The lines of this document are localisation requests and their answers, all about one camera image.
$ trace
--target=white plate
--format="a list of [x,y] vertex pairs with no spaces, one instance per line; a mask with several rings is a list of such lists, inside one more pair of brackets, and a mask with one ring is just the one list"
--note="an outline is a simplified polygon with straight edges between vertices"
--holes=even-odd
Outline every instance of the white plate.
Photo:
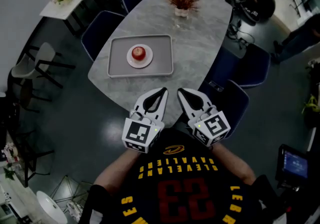
[[[145,49],[145,58],[143,60],[136,60],[132,57],[132,51],[136,47],[143,47]],[[126,60],[128,61],[129,65],[136,69],[142,69],[148,66],[151,63],[153,57],[154,53],[152,52],[151,48],[145,44],[136,44],[132,46],[126,54]]]

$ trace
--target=gray floor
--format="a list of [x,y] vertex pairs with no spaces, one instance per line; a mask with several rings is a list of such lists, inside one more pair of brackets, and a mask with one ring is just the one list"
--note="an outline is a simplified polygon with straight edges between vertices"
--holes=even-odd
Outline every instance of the gray floor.
[[[87,0],[95,12],[97,6]],[[77,9],[81,20],[89,23],[90,16]],[[272,20],[254,27],[243,23],[241,30],[255,37],[257,45],[266,51],[273,50],[273,40],[286,37]],[[246,34],[239,34],[250,42]],[[73,37],[64,23],[47,19],[34,38],[33,45],[50,43],[63,54],[61,61],[76,65],[75,70],[51,67],[54,78],[63,84],[59,89],[44,78],[34,82],[41,96],[52,102],[33,100],[30,107],[40,113],[22,110],[22,131],[36,128],[30,143],[39,151],[54,149],[55,154],[38,161],[38,172],[51,172],[50,176],[33,177],[29,185],[50,194],[64,175],[77,181],[93,182],[97,175],[125,149],[121,141],[122,127],[128,112],[104,96],[89,80],[92,65],[80,39]],[[223,45],[237,55],[243,55],[237,44],[225,39]],[[246,90],[250,104],[232,138],[223,142],[243,158],[256,175],[266,174],[276,187],[275,173],[278,148],[287,144],[300,151],[306,149],[308,130],[301,111],[309,95],[306,63],[310,56],[298,55],[281,65],[271,65],[267,81]]]

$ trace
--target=red number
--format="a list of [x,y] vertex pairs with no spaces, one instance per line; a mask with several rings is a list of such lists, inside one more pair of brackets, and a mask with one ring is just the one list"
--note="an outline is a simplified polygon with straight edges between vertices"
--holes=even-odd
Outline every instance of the red number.
[[205,184],[205,180],[203,178],[189,178],[183,181],[184,183],[184,191],[187,193],[192,193],[193,184],[198,184],[200,188],[200,193],[191,194],[189,196],[189,208],[191,218],[195,221],[205,220],[215,216],[216,210],[215,206],[210,199],[205,201],[206,211],[199,211],[198,200],[199,199],[207,199],[209,198],[208,187]]
[[181,184],[178,180],[165,180],[158,183],[158,198],[161,221],[163,223],[177,223],[188,220],[187,208],[178,206],[178,216],[170,216],[169,203],[177,203],[179,201],[176,195],[167,195],[167,187],[173,186],[175,193],[182,192]]
[[[199,186],[200,192],[196,194],[190,194],[188,197],[189,211],[192,220],[205,220],[215,216],[216,210],[213,202],[208,199],[209,191],[203,178],[190,178],[183,181],[184,192],[192,193],[193,184]],[[178,180],[165,180],[158,183],[158,198],[159,198],[159,210],[160,218],[163,223],[178,223],[188,220],[187,207],[178,206],[178,215],[172,216],[169,212],[169,203],[178,203],[179,198],[177,195],[167,195],[168,186],[173,186],[174,193],[181,193],[182,186]],[[199,210],[198,200],[205,201],[205,211]]]

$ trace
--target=marble tabletop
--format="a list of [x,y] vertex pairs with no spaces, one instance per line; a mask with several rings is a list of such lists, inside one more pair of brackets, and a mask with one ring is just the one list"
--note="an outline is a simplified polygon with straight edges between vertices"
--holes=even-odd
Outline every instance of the marble tabletop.
[[[120,23],[94,61],[89,80],[111,100],[130,111],[138,97],[152,89],[169,91],[163,122],[171,127],[182,114],[177,89],[198,89],[224,40],[232,7],[224,0],[199,0],[188,19],[175,16],[167,0],[142,0]],[[110,78],[107,75],[113,38],[169,34],[172,36],[171,76]]]
[[83,0],[68,0],[67,4],[55,4],[51,0],[41,11],[40,16],[66,20]]

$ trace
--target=blue screen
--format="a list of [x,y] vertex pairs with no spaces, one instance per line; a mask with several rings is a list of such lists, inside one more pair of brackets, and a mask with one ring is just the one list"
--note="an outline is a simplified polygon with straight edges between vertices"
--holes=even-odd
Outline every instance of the blue screen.
[[302,176],[308,177],[308,162],[296,154],[292,154],[288,151],[284,151],[284,170]]

